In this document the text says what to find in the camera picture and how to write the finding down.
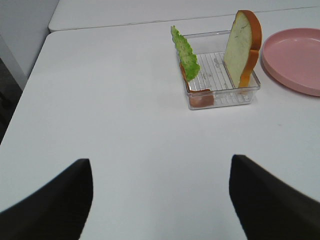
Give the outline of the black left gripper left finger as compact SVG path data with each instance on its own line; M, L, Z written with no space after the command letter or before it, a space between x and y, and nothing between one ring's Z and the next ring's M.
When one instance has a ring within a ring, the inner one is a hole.
M78 240L94 195L89 159L78 159L0 213L2 240Z

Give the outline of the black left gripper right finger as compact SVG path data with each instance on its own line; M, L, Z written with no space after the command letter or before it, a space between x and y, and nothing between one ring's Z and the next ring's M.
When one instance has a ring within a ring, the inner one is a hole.
M249 240L320 238L320 203L245 155L231 159L229 196Z

